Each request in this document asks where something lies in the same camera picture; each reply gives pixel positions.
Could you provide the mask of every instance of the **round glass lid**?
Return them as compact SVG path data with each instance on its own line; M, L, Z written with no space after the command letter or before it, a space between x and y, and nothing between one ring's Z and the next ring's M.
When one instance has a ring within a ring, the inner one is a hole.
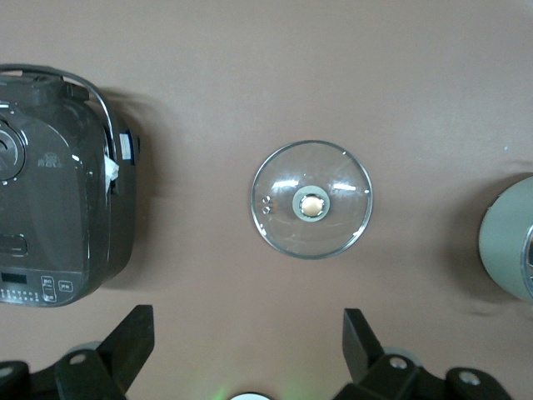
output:
M295 142L274 152L252 187L252 215L265 240L297 258L325 258L349 248L372 210L365 168L330 142Z

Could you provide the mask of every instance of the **gray appliance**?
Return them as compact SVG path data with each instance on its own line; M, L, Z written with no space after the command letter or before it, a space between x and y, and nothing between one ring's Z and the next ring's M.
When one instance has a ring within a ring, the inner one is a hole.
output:
M138 154L90 82L0 65L0 302L66 305L126 266Z

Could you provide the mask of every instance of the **black clamp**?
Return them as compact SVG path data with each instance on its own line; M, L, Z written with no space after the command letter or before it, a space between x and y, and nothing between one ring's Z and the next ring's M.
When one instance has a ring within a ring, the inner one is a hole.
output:
M345 310L342 350L353 383L334 400L511 400L488 373L458 367L442 380L408 357L385 354L358 309Z
M32 374L25 362L0 362L0 398L124 400L153 347L152 306L136 306L96 350L70 352Z

